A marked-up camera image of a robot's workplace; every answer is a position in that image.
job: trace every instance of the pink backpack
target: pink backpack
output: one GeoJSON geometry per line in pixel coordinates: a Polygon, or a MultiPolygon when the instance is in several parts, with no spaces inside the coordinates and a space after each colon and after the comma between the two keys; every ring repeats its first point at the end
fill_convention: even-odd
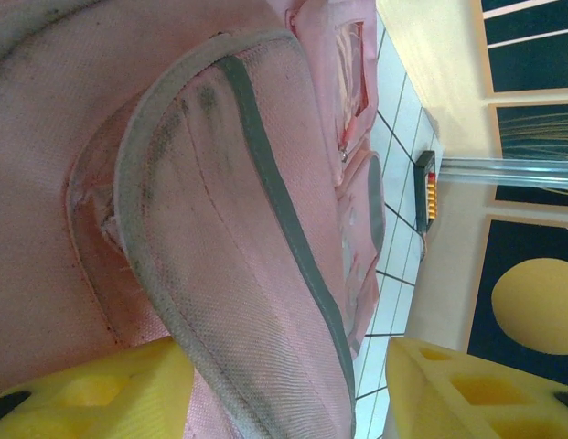
{"type": "Polygon", "coordinates": [[[197,367],[185,437],[354,434],[374,6],[270,3],[0,1],[0,391],[169,332],[197,367]],[[302,37],[346,10],[357,61],[302,37]]]}

